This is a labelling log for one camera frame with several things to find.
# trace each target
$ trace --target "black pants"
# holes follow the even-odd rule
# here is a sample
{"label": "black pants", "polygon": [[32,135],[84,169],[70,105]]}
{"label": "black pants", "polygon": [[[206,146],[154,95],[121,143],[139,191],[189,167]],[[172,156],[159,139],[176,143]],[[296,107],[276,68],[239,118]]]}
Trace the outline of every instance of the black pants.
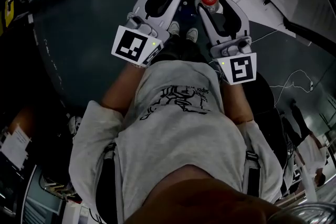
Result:
{"label": "black pants", "polygon": [[152,64],[166,60],[207,63],[197,44],[193,43],[191,40],[182,39],[178,35],[173,35],[166,42],[165,47],[152,60]]}
{"label": "black pants", "polygon": [[300,109],[296,105],[292,107],[292,115],[300,127],[301,137],[298,133],[294,131],[292,125],[285,117],[282,118],[282,124],[284,126],[284,131],[288,134],[294,146],[298,147],[301,142],[305,140],[305,138],[310,134],[310,130],[308,129],[303,119]]}

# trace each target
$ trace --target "gray t-shirt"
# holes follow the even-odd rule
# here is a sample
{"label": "gray t-shirt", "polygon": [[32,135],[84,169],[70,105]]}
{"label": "gray t-shirt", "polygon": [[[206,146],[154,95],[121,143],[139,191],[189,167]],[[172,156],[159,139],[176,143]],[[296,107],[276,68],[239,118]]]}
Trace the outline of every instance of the gray t-shirt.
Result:
{"label": "gray t-shirt", "polygon": [[145,72],[128,115],[91,101],[74,139],[69,172],[75,190],[96,209],[103,150],[116,142],[118,222],[141,207],[165,176],[190,164],[242,189],[250,137],[261,166],[260,197],[273,201],[282,169],[258,125],[224,115],[216,72],[204,63],[162,61]]}

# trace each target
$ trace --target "white machine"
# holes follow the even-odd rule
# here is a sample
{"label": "white machine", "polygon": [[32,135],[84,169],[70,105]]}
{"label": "white machine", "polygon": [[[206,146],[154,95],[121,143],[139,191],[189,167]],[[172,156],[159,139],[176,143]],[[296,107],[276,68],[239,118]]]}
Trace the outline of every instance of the white machine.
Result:
{"label": "white machine", "polygon": [[[146,67],[170,38],[167,31],[181,0],[138,0],[128,14],[125,26],[119,26],[112,54]],[[223,8],[224,31],[199,3],[197,11],[211,42],[210,53],[221,77],[229,84],[256,80],[257,55],[251,50],[249,21],[232,0],[219,0]]]}

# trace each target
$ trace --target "person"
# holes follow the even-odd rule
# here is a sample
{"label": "person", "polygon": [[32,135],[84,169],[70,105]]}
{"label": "person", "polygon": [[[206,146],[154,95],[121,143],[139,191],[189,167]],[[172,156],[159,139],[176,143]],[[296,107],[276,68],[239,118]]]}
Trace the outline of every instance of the person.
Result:
{"label": "person", "polygon": [[320,187],[325,182],[325,175],[322,170],[327,161],[327,147],[322,146],[314,133],[308,129],[295,100],[291,102],[290,108],[299,125],[301,137],[294,131],[292,125],[284,116],[282,117],[283,128],[296,148],[296,154],[298,154],[302,164],[306,166],[311,177],[314,177],[316,186]]}
{"label": "person", "polygon": [[[242,85],[219,83],[196,28],[186,39],[177,22],[168,31],[150,67],[128,63],[101,103],[89,102],[69,166],[75,190],[97,212],[104,150],[113,144],[115,197],[104,200],[113,199],[118,223],[265,223],[279,210],[268,202],[280,190],[282,168]],[[243,135],[259,156],[260,198],[242,193]]]}

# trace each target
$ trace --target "shoe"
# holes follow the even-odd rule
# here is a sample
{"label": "shoe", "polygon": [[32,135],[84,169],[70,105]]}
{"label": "shoe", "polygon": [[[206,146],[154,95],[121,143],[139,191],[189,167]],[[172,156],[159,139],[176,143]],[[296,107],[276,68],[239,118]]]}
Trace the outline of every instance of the shoe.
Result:
{"label": "shoe", "polygon": [[198,30],[196,28],[190,28],[187,32],[186,39],[189,39],[193,43],[196,43],[198,39]]}
{"label": "shoe", "polygon": [[180,36],[180,25],[176,21],[172,21],[168,28],[168,32],[172,35]]}
{"label": "shoe", "polygon": [[295,99],[292,99],[290,101],[289,107],[290,107],[290,109],[293,109],[294,106],[296,106],[296,101],[295,101]]}

